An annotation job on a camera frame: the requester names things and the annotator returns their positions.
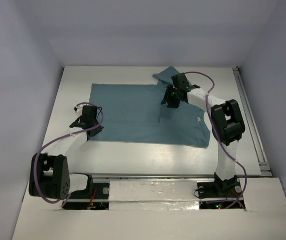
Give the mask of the teal t-shirt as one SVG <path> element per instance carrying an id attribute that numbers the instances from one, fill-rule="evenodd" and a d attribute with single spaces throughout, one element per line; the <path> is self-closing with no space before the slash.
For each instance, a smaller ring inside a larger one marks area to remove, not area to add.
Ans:
<path id="1" fill-rule="evenodd" d="M 210 131 L 202 109 L 185 102 L 176 109 L 161 104 L 176 74 L 170 66 L 153 74 L 156 84 L 92 84 L 89 101 L 104 114 L 103 130 L 92 140 L 207 148 Z"/>

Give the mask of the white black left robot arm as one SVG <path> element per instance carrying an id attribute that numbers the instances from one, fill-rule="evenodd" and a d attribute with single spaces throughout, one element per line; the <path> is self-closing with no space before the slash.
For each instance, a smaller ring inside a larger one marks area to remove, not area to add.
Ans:
<path id="1" fill-rule="evenodd" d="M 81 102 L 74 111 L 78 117 L 67 133 L 42 146 L 31 160 L 28 193 L 50 204 L 67 199 L 70 193 L 68 158 L 103 130 L 102 107 Z"/>

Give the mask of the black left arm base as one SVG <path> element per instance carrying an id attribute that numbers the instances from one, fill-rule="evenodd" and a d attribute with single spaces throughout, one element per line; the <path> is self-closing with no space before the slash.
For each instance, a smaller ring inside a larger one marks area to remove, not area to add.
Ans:
<path id="1" fill-rule="evenodd" d="M 64 210 L 108 210 L 108 198 L 109 183 L 95 182 L 84 190 L 72 192 L 62 208 Z"/>

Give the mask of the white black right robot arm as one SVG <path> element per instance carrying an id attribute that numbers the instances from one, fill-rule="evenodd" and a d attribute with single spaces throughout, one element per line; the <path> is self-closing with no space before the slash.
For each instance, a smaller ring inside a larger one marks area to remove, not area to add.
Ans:
<path id="1" fill-rule="evenodd" d="M 201 182 L 197 190 L 200 198 L 224 198 L 239 187 L 236 175 L 238 143 L 245 132 L 245 123 L 238 102 L 223 100 L 211 95 L 212 87 L 205 92 L 200 86 L 190 84 L 185 73 L 171 77 L 161 104 L 178 108 L 181 102 L 199 107 L 208 114 L 212 134 L 218 143 L 218 163 L 213 182 Z"/>

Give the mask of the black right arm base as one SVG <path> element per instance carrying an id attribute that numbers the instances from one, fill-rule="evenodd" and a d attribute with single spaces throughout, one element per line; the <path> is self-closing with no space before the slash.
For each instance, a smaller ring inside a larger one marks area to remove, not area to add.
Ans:
<path id="1" fill-rule="evenodd" d="M 201 210 L 245 209 L 242 189 L 239 184 L 235 187 L 220 191 L 214 182 L 199 182 L 193 195 L 199 200 Z"/>

